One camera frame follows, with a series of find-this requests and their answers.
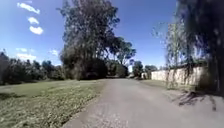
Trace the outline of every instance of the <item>white cloud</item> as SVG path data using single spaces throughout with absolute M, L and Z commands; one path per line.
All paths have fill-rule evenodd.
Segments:
M 34 17 L 29 17 L 28 21 L 30 22 L 30 24 L 39 24 L 39 21 Z
M 30 31 L 37 35 L 41 35 L 44 32 L 44 30 L 41 27 L 36 28 L 33 26 L 30 26 Z
M 33 56 L 31 54 L 25 54 L 25 53 L 18 53 L 16 56 L 21 60 L 35 60 L 37 57 Z
M 25 3 L 17 3 L 17 7 L 26 9 L 27 11 L 34 12 L 36 14 L 40 14 L 39 9 L 35 9 L 34 7 L 32 7 L 28 4 L 25 4 Z
M 16 48 L 17 51 L 21 51 L 21 52 L 27 52 L 26 48 Z
M 57 50 L 50 50 L 49 51 L 52 55 L 58 56 L 58 51 Z

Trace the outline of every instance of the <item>road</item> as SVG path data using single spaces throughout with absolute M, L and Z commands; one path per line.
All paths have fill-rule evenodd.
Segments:
M 180 107 L 168 93 L 135 80 L 108 80 L 101 96 L 63 128 L 224 128 L 222 107 L 212 111 L 206 100 Z

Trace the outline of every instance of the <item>fence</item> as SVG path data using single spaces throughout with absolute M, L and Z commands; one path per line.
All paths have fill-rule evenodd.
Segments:
M 151 79 L 161 80 L 161 81 L 168 80 L 169 82 L 176 82 L 176 83 L 186 84 L 186 85 L 195 85 L 199 82 L 202 72 L 203 72 L 203 67 L 195 67 L 190 77 L 186 78 L 185 69 L 177 69 L 176 71 L 170 70 L 169 72 L 166 70 L 162 70 L 162 71 L 152 72 Z

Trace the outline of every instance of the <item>sky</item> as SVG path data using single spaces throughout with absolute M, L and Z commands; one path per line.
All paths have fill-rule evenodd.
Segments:
M 137 50 L 134 57 L 144 65 L 164 66 L 165 49 L 161 37 L 171 23 L 176 0 L 111 0 L 118 7 L 120 23 L 114 29 Z M 62 0 L 3 0 L 0 4 L 0 50 L 22 60 L 51 60 L 61 64 L 64 19 L 56 8 Z

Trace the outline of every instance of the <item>grass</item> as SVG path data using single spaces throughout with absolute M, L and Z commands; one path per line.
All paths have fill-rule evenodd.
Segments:
M 102 86 L 101 80 L 0 87 L 0 127 L 59 128 L 96 97 Z

